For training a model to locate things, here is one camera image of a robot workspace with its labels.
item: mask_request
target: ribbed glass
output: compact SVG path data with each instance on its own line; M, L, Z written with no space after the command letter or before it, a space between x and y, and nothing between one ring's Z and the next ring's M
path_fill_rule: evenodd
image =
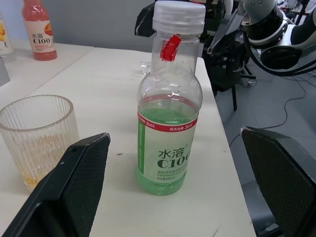
M79 140L73 104L57 95L32 96L6 106L0 111L0 132L29 190Z

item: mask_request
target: plastic bottle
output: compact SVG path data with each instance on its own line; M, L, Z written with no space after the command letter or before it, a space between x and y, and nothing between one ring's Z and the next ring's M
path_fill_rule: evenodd
M204 18L202 4L168 0L155 4L151 71L137 95L137 178L155 195L176 192L186 175L202 105L195 70Z
M4 62L13 61L13 52L14 49L10 40L10 36L2 17L2 13L0 12L0 57L3 58Z
M41 0L24 0L22 14L34 58L40 61L57 58L48 12Z

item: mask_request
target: white table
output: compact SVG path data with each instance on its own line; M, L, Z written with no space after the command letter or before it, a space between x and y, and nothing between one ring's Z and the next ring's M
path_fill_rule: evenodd
M80 138L101 132L111 135L103 191L90 236L255 237L200 58L196 75L204 100L184 185L164 197L146 193L139 186L136 93L144 77L139 72L140 61L150 60L150 56L137 51L95 48L32 94L69 98L75 107ZM15 180L16 188L10 192L0 189L0 209L5 210L0 214L0 233L27 198L21 194L23 184L18 184L19 174L9 154L3 159L10 169L6 182Z
M41 62L33 58L30 42L13 40L13 45L17 59L5 64L11 81L0 86L0 109L28 96L93 49L57 43L57 59Z

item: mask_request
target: white bottle cap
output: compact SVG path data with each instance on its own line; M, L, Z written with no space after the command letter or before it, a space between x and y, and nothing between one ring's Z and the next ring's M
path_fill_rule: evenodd
M160 0L155 3L153 29L171 34L203 33L205 6L186 1Z

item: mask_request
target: wall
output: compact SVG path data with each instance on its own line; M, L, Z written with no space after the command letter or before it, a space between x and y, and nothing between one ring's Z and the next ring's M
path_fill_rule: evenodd
M0 0L0 11L12 39L28 40L22 17L23 0Z
M150 52L152 38L134 35L140 11L154 0L42 0L55 41L93 47ZM13 39L27 40L21 15L23 0L0 0L0 10Z

